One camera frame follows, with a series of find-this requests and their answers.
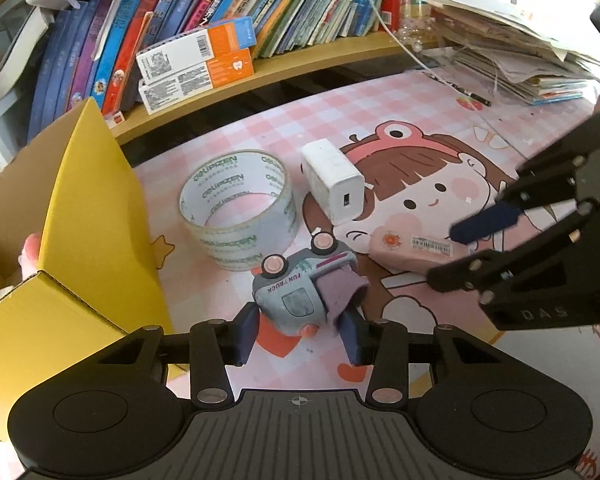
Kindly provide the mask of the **stack of papers and books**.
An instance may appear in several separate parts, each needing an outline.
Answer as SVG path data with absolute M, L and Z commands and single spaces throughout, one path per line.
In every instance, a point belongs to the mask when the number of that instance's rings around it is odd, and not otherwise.
M 529 105 L 581 99 L 600 82 L 600 42 L 504 0 L 425 0 L 450 61 Z

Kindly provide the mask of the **orange white box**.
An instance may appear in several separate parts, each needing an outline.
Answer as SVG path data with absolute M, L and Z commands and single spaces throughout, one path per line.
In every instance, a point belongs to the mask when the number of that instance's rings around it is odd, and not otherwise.
M 253 75 L 251 50 L 245 48 L 179 70 L 155 82 L 140 82 L 138 91 L 148 115 L 212 89 L 225 87 Z
M 136 62 L 145 84 L 220 55 L 251 48 L 257 43 L 250 16 L 229 18 L 198 27 L 140 50 Z

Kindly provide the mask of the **pink correction tape case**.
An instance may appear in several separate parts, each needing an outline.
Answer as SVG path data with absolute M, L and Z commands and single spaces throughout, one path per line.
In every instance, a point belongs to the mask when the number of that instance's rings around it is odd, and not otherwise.
M 378 228 L 370 238 L 370 258 L 391 270 L 423 274 L 464 255 L 462 245 L 409 230 Z

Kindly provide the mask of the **orange white box lower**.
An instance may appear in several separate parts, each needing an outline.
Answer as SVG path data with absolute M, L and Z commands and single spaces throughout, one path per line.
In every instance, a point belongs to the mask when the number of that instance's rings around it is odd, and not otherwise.
M 253 75 L 251 50 L 245 48 L 179 70 L 155 82 L 140 82 L 138 91 L 148 115 L 212 89 L 225 87 Z

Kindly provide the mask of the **clear packing tape roll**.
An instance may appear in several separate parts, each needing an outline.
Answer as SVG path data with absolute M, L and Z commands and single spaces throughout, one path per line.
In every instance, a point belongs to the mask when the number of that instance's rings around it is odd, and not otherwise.
M 299 229 L 289 171 L 260 150 L 204 162 L 183 185 L 178 206 L 194 240 L 227 271 L 248 271 L 286 252 Z

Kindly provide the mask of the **wooden shelf board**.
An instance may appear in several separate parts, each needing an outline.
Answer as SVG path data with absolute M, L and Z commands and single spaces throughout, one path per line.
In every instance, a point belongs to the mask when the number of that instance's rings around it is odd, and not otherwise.
M 272 58 L 258 58 L 252 62 L 251 76 L 202 92 L 156 114 L 149 115 L 142 106 L 135 107 L 125 116 L 125 121 L 114 126 L 111 132 L 118 144 L 124 145 L 169 122 L 248 91 L 317 70 L 399 52 L 402 52 L 401 47 L 386 32 L 372 32 L 364 37 L 340 38 L 329 44 L 319 44 Z

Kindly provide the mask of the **black marker pen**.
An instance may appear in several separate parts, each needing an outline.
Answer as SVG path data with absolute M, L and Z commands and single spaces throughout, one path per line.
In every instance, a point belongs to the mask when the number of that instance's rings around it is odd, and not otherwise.
M 482 104 L 483 106 L 487 106 L 487 107 L 491 107 L 492 106 L 492 102 L 486 98 L 484 98 L 483 96 L 479 96 L 477 93 L 469 91 L 467 89 L 465 89 L 464 87 L 460 86 L 459 84 L 454 84 L 454 82 L 451 81 L 447 81 L 445 79 L 442 79 L 436 75 L 428 75 L 429 78 L 431 78 L 434 81 L 440 82 L 440 84 L 445 84 L 446 86 L 454 89 L 456 92 L 462 94 L 463 96 L 466 96 L 466 98 L 469 98 L 471 100 L 474 100 L 480 104 Z

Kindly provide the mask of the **white charger adapter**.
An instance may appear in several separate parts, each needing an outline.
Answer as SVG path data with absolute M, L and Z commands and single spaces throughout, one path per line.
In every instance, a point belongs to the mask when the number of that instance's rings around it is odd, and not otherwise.
M 339 148 L 326 139 L 301 150 L 301 167 L 314 200 L 333 226 L 353 221 L 364 209 L 364 177 Z

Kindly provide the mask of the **row of books on shelf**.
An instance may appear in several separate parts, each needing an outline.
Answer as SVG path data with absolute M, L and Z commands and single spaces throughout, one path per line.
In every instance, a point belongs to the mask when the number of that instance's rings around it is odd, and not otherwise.
M 159 41 L 211 23 L 250 16 L 259 40 L 285 0 L 78 0 L 56 11 L 57 28 L 38 74 L 29 136 L 87 99 L 119 120 L 143 81 L 136 55 Z

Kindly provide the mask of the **grey toy truck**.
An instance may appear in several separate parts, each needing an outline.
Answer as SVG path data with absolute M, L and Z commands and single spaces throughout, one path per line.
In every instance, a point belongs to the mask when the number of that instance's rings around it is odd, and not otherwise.
M 252 296 L 279 333 L 309 337 L 360 306 L 369 288 L 354 251 L 329 232 L 318 232 L 308 248 L 289 257 L 266 256 Z

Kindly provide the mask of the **pink cartoon desk mat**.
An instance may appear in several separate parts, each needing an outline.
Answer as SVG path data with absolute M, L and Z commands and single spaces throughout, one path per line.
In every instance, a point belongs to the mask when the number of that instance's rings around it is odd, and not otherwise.
M 180 332 L 234 316 L 262 266 L 289 286 L 306 265 L 284 255 L 330 240 L 347 247 L 331 274 L 262 318 L 249 362 L 230 373 L 235 389 L 365 387 L 370 369 L 348 363 L 334 332 L 343 297 L 362 292 L 366 318 L 415 333 L 458 326 L 600 408 L 600 325 L 504 333 L 473 292 L 439 294 L 425 280 L 432 264 L 514 248 L 570 213 L 570 205 L 544 206 L 469 245 L 449 239 L 454 222 L 491 206 L 516 167 L 592 105 L 525 106 L 504 94 L 472 104 L 453 90 L 458 82 L 479 84 L 458 68 L 361 82 L 233 122 L 138 166 Z

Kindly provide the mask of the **pink plush toy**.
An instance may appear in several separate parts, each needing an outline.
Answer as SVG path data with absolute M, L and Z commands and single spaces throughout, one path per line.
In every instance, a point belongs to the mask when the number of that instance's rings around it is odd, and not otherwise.
M 30 234 L 23 243 L 18 262 L 23 281 L 38 273 L 42 235 L 40 232 Z

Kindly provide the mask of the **orange white box upper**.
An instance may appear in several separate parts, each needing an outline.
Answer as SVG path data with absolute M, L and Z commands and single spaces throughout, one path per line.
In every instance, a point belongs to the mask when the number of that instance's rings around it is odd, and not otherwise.
M 229 18 L 198 27 L 140 50 L 136 62 L 145 84 L 220 55 L 251 48 L 257 43 L 250 16 Z

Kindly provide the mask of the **yellow cardboard box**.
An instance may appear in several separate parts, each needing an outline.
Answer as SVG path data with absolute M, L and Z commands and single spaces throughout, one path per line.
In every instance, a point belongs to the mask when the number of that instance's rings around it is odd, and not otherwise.
M 38 273 L 23 281 L 37 232 Z M 0 173 L 0 441 L 23 393 L 146 325 L 172 323 L 143 189 L 86 100 Z

